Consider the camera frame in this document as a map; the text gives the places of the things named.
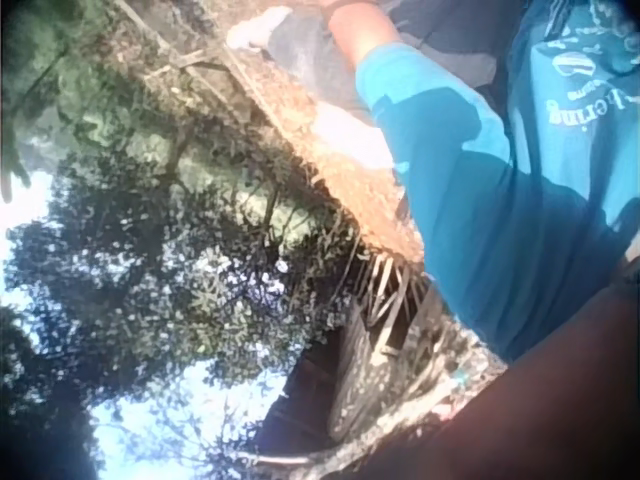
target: leg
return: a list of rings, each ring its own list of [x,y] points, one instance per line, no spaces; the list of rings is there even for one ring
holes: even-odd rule
[[[270,8],[233,27],[227,44],[231,48],[264,51],[318,100],[373,125],[356,92],[354,74],[318,10]]]

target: dirt ground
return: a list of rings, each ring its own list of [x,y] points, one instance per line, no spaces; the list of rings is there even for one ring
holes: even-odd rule
[[[216,23],[223,40],[236,23],[249,19],[270,6],[309,4],[277,0],[201,0]],[[387,251],[409,262],[421,262],[423,247],[415,227],[395,218],[402,197],[391,172],[369,171],[348,157],[332,152],[310,131],[315,116],[314,101],[284,72],[265,62],[260,55],[233,53],[232,67],[241,70],[238,79],[261,105],[296,153],[318,170],[315,182],[323,182],[355,218],[364,241],[374,249]]]

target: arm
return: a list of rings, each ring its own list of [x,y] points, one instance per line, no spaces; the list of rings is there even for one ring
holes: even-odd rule
[[[382,45],[402,43],[391,20],[370,0],[319,0],[338,48],[355,68]]]

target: sky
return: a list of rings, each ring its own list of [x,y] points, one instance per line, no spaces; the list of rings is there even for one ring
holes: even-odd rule
[[[11,245],[6,239],[7,230],[28,223],[47,214],[51,176],[36,172],[31,176],[31,188],[26,189],[20,182],[14,182],[13,201],[0,202],[0,299],[4,304],[24,305],[28,298],[21,292],[6,292],[4,286],[4,262],[10,255]],[[203,437],[213,438],[221,428],[222,410],[225,402],[237,408],[246,421],[264,418],[271,404],[276,400],[286,378],[282,375],[264,375],[258,381],[240,385],[231,390],[211,388],[202,382],[206,374],[206,364],[200,363],[184,373],[182,387],[191,395],[190,411],[201,419]],[[149,409],[152,403],[136,404],[120,402],[122,426],[129,431],[145,435],[153,428],[154,416]],[[105,406],[92,412],[96,418],[95,431],[105,459],[101,480],[187,480],[190,470],[175,461],[132,462],[127,457],[122,443],[121,432],[106,426],[111,422],[111,413]]]

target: blue t-shirt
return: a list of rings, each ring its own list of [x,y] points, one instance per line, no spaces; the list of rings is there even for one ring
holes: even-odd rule
[[[358,67],[427,272],[507,362],[605,287],[638,231],[639,64],[616,3],[539,0],[513,44],[506,123],[408,46]]]

